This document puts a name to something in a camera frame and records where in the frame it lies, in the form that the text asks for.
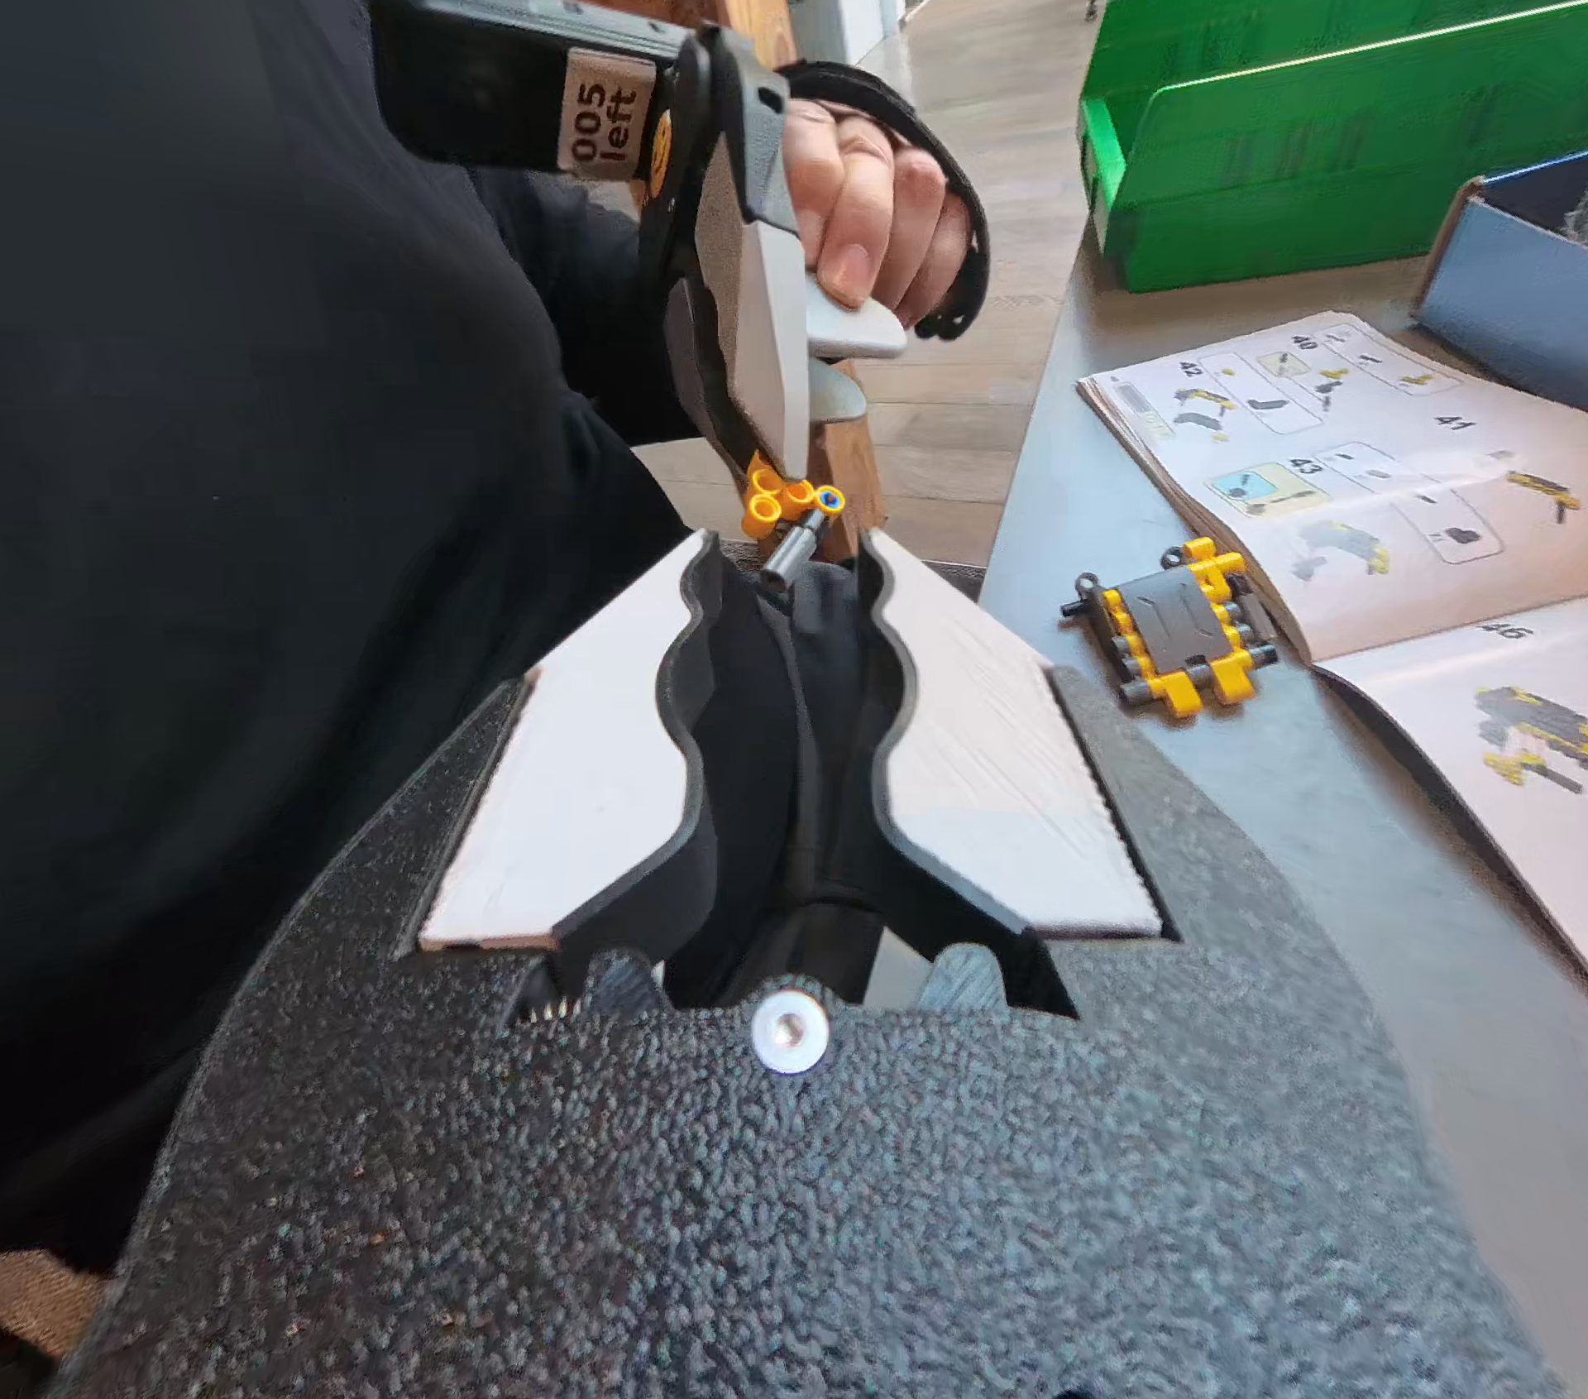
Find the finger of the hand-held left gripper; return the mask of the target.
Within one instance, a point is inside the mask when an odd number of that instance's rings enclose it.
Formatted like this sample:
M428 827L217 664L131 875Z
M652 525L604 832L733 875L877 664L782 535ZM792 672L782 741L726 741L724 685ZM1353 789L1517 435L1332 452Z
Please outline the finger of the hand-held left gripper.
M724 325L696 275L663 278L663 335L685 414L738 472L759 452L781 467L781 346L772 290L746 273Z
M729 148L713 148L693 249L716 306L731 414L764 460L799 482L807 475L810 442L806 265L789 219L782 163L771 163L776 220L749 219Z

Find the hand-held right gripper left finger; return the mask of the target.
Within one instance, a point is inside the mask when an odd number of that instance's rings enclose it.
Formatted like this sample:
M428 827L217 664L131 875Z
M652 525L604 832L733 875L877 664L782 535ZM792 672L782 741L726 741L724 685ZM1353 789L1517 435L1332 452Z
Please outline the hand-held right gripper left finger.
M418 928L423 951L571 951L685 839L698 761L665 723L667 655L705 624L695 531L549 652Z

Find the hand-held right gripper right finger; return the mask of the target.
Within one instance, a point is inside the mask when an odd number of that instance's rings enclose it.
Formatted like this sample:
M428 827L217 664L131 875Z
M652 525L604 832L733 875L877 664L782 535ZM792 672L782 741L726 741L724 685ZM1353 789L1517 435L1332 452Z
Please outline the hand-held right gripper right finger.
M901 670L877 781L898 851L1014 933L1161 936L1052 664L887 535L863 558Z

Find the yellow three-hole connector brick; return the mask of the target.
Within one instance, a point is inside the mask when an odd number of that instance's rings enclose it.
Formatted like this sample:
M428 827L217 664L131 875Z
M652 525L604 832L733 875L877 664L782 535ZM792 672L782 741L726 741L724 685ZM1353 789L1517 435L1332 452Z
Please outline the yellow three-hole connector brick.
M744 475L741 531L763 541L784 525L804 520L817 507L817 490L807 480L786 480L759 452Z

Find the black grey pin connector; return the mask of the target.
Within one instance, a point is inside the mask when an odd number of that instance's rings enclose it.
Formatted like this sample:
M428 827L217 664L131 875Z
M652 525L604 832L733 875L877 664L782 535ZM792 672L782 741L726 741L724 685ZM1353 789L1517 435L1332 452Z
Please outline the black grey pin connector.
M796 578L817 553L830 516L825 507L815 505L787 528L759 573L766 591L786 596L792 589Z

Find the yellow grey brick assembly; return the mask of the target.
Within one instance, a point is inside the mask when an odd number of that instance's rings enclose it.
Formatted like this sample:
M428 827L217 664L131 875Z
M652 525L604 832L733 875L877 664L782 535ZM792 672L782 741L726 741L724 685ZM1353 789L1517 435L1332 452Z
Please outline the yellow grey brick assembly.
M1279 662L1247 559L1206 536L1164 551L1158 573L1115 588L1078 576L1059 619L1088 629L1125 708L1161 708L1178 722L1198 717L1207 698L1246 703L1254 674Z

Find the person's left forearm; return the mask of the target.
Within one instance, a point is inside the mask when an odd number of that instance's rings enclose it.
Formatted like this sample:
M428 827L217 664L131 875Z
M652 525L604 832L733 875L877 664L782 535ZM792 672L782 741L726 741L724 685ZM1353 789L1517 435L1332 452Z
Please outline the person's left forearm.
M629 447L695 439L637 222L564 177L485 169L468 179L549 318L566 384Z

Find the grey desk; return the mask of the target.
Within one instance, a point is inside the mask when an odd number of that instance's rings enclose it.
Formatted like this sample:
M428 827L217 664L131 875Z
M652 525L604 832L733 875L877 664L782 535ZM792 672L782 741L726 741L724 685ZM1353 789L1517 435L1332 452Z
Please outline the grey desk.
M1133 297L1087 230L991 551L983 601L1098 688L1059 609L1080 573L1151 571L1186 526L1082 401L1118 364L1322 310L1409 336L1409 262ZM1386 1024L1479 1251L1565 1390L1586 1386L1585 975L1406 743L1290 655L1246 713L1136 720L1308 903Z

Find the person's left hand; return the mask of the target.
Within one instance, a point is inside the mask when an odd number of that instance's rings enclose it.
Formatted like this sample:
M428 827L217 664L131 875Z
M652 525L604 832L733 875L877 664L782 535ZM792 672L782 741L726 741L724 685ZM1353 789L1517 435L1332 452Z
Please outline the person's left hand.
M782 138L804 267L847 310L878 301L905 331L943 306L973 245L941 166L844 106L792 100Z

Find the person's body in black clothing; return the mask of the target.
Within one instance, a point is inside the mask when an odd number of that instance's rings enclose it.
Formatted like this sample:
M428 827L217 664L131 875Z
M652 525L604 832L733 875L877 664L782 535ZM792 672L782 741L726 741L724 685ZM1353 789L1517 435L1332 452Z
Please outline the person's body in black clothing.
M270 933L681 526L367 0L3 0L3 1251L106 1272Z

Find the open instruction booklet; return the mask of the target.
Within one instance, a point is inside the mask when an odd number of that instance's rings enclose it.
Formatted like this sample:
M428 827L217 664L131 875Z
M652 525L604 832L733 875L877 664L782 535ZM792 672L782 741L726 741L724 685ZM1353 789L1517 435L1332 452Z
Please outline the open instruction booklet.
M1586 417L1320 313L1083 378L1586 956Z

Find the green plastic bin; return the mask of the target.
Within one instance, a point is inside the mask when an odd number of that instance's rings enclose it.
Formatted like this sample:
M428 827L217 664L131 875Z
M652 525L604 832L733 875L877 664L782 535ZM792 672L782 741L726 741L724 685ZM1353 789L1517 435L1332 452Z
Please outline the green plastic bin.
M1110 0L1082 83L1133 293L1416 258L1469 179L1585 151L1586 0Z

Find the blue cardboard box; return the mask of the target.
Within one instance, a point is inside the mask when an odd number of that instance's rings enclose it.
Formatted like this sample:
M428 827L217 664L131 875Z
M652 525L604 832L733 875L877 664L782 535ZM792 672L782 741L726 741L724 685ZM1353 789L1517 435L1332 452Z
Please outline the blue cardboard box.
M1586 154L1466 182L1411 316L1502 381L1585 411Z

